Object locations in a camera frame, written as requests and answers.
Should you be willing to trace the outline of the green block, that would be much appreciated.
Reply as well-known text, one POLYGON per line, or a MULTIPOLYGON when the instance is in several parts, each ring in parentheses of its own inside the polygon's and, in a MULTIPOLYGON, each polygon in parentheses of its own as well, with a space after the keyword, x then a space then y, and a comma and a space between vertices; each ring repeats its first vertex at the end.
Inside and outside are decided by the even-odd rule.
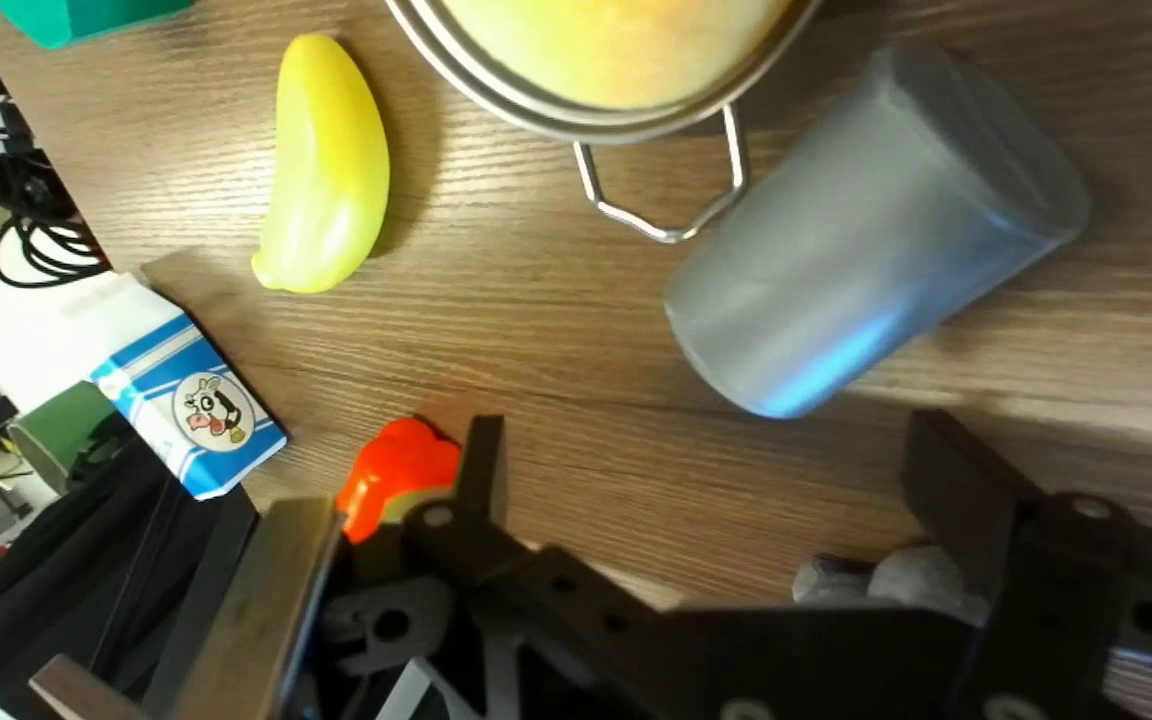
POLYGON ((172 18, 195 0, 0 0, 0 13, 41 50, 61 50, 172 18))

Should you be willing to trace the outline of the yellow toy banana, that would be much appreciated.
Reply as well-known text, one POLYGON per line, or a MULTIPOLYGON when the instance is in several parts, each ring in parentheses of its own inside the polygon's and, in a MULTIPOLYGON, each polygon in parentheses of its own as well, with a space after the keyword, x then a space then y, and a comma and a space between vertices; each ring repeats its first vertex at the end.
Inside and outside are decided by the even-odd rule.
POLYGON ((389 192, 387 132, 361 67, 329 35, 294 37, 278 74, 257 282, 323 293, 347 281, 378 243, 389 192))

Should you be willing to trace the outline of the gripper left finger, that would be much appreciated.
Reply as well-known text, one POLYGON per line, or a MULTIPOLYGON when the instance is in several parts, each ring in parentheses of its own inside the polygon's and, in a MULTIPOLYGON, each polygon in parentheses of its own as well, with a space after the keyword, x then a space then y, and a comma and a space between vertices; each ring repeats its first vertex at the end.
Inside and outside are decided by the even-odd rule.
POLYGON ((452 495, 349 544, 316 615, 376 720, 685 720, 685 638, 573 553, 495 518, 506 424, 476 416, 452 495))

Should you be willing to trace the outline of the green cup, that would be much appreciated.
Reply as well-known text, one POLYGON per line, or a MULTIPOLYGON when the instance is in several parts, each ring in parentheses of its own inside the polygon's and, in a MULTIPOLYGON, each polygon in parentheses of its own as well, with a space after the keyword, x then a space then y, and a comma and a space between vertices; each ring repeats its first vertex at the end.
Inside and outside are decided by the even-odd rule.
POLYGON ((81 381, 18 416, 8 437, 41 482, 67 495, 131 442, 132 429, 109 397, 81 381))

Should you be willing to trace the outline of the black cloth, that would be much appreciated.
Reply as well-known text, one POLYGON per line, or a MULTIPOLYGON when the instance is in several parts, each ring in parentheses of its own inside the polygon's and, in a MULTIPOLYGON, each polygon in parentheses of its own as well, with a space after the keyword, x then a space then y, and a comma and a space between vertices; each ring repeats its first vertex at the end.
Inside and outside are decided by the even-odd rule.
POLYGON ((257 520, 243 488, 189 497, 141 442, 78 475, 0 560, 0 720, 56 720, 29 679, 58 655, 162 720, 257 520))

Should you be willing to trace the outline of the white gray plush toy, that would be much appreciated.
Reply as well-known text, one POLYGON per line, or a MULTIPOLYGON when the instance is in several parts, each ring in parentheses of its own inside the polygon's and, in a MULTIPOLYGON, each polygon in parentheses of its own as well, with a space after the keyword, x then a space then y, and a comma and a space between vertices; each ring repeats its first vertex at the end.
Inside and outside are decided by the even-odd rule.
POLYGON ((935 544, 916 544, 877 562, 818 553, 791 583, 794 602, 897 602, 941 612, 979 626, 990 605, 968 588, 950 556, 935 544))

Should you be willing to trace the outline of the blue white milk carton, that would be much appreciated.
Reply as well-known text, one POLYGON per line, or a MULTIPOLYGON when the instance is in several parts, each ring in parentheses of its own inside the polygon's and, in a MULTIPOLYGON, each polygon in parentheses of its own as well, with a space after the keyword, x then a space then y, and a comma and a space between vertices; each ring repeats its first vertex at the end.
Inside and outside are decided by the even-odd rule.
POLYGON ((198 501, 228 495, 288 438, 191 316, 128 274, 79 306, 90 382, 198 501))

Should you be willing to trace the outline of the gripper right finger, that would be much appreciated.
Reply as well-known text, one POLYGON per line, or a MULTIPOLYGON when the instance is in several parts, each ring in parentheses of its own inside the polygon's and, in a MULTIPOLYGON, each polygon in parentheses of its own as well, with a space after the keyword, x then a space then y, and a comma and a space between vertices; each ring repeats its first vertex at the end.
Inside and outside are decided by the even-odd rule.
POLYGON ((1105 497, 1047 492, 945 410, 905 425, 902 497, 990 602, 948 700, 958 720, 1140 720, 1111 660, 1152 666, 1152 526, 1105 497))

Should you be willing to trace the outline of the orange toy pepper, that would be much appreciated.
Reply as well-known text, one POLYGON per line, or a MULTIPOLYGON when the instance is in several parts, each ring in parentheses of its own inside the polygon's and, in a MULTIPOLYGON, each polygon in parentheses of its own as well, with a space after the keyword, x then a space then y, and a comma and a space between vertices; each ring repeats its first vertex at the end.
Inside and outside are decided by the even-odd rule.
POLYGON ((364 543, 415 506, 452 495, 461 454, 457 444, 416 416, 385 424, 358 450, 335 495, 346 541, 364 543))

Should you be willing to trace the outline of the gray cylinder block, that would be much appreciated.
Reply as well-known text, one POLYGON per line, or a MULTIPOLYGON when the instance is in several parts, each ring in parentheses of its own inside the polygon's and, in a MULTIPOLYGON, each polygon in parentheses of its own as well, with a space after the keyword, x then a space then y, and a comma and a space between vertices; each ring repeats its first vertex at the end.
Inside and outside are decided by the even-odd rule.
POLYGON ((1006 88, 890 44, 670 278, 687 363, 797 418, 1085 232, 1091 192, 1006 88))

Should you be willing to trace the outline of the yellow round toy fruit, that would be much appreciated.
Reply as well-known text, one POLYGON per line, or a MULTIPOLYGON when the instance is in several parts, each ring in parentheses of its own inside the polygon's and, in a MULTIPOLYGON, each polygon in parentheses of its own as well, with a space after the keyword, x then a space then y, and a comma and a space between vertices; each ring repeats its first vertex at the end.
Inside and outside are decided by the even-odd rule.
POLYGON ((444 0, 497 65, 548 94, 647 109, 700 94, 805 0, 444 0))

